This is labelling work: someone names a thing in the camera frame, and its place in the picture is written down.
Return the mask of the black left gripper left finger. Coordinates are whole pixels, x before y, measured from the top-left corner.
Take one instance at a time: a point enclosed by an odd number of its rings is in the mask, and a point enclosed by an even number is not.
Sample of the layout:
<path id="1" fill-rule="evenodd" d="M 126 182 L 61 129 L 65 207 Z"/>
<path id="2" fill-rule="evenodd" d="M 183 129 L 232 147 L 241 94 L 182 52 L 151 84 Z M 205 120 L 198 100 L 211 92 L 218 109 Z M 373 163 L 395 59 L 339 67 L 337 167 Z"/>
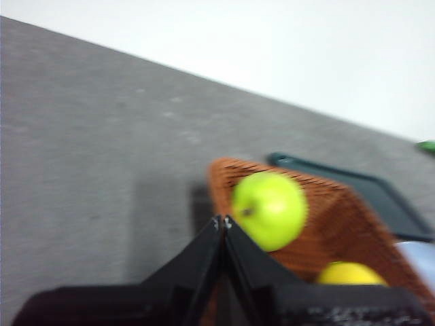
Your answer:
<path id="1" fill-rule="evenodd" d="M 198 325 L 219 275 L 220 222 L 141 283 L 59 287 L 32 295 L 14 325 Z"/>

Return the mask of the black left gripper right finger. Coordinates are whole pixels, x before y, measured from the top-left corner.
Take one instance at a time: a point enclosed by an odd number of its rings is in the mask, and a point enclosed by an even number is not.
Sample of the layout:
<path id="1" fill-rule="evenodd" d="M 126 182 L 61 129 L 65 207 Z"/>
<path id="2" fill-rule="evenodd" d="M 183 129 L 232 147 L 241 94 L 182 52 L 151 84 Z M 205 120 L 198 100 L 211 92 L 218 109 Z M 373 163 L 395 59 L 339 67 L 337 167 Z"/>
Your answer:
<path id="1" fill-rule="evenodd" d="M 431 325 L 400 287 L 307 283 L 265 253 L 229 215 L 224 247 L 230 278 L 253 325 Z"/>

